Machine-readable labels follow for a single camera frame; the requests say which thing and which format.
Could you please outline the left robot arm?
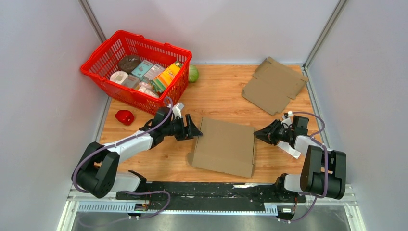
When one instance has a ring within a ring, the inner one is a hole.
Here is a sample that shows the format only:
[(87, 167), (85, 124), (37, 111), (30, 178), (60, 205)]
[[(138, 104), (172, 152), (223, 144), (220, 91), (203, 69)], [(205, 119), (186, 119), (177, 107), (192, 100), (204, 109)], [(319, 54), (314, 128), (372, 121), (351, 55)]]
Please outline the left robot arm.
[(183, 141), (200, 137), (202, 132), (189, 114), (181, 115), (179, 104), (160, 107), (154, 118), (134, 134), (111, 143), (90, 143), (72, 174), (74, 187), (96, 198), (103, 198), (109, 192), (128, 192), (136, 200), (144, 198), (147, 193), (145, 179), (134, 171), (120, 173), (118, 166), (156, 147), (167, 136)]

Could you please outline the large brown cardboard box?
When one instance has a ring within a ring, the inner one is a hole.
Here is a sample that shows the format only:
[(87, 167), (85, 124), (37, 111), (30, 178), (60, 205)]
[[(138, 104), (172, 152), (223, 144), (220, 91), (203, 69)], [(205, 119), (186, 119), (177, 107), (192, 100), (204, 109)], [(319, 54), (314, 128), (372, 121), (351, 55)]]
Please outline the large brown cardboard box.
[(255, 128), (210, 118), (200, 124), (187, 162), (192, 167), (251, 178), (255, 159)]

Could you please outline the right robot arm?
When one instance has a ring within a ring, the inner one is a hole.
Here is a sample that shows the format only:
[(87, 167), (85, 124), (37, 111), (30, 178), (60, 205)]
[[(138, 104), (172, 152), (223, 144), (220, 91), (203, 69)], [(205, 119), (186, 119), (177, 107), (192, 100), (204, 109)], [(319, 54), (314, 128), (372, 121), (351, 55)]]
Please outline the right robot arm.
[(309, 135), (308, 122), (307, 117), (285, 113), (283, 121), (276, 119), (254, 132), (265, 143), (305, 155), (301, 174), (283, 173), (277, 178), (275, 197), (285, 202), (298, 193), (340, 200), (346, 190), (346, 154), (327, 148)]

